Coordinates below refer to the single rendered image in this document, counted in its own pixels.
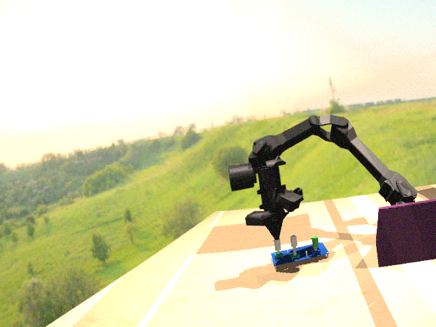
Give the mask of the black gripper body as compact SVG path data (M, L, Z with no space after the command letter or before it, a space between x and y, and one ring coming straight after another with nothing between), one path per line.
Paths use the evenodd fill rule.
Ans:
M278 203L277 208L271 207L273 192L276 188L278 188L279 191L282 190L281 183L266 187L260 186L260 189L257 190L257 193L261 194L262 197L262 205L260 205L259 209L264 209L264 211L253 211L249 213L245 217L246 225L265 226L278 218L278 215L284 214L285 209L278 206Z

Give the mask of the blue circuit board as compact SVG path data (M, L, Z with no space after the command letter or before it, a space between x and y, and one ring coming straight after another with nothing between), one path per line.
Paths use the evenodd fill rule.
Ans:
M302 247L297 247L297 237L295 234L290 236L291 240L291 247L293 249L288 249L284 251L281 250L281 241L280 238L278 240L273 239L272 241L275 243L275 251L271 252L272 256L272 262L275 266L275 270L277 269L278 265L283 265L291 262L297 262L299 260L307 260L314 257L319 257L321 255L327 255L329 254L329 251L326 249L323 242L318 241L318 236L313 236L312 238L312 245L305 245Z

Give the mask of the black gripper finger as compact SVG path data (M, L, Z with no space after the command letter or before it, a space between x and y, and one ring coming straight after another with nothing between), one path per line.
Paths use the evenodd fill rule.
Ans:
M279 217L282 217L282 219L279 222L279 235L281 234L281 228L282 228L282 223L283 223L283 219L289 214L290 212L284 212L284 214L282 215L278 215Z
M282 217L278 217L278 218L274 219L270 224L265 225L275 240L279 239L279 222L281 219L282 219Z

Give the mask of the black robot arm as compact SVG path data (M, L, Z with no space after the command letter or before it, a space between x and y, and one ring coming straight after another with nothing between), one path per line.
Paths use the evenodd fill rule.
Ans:
M330 132L320 126L331 124ZM295 125L277 135L267 135L253 142L253 150L249 155L249 163L228 166L230 186L232 191L250 189L257 183L260 186L278 185L280 180L279 166L285 165L280 156L295 144L302 142L309 136L319 136L327 142L348 149L352 155L373 175L380 185L379 194L384 200L395 204L416 202L418 191L398 172L389 170L383 162L358 138L354 126L344 116L311 115L305 121ZM297 187L293 191L275 189L272 195L272 206L284 208L293 212L304 200L302 189Z

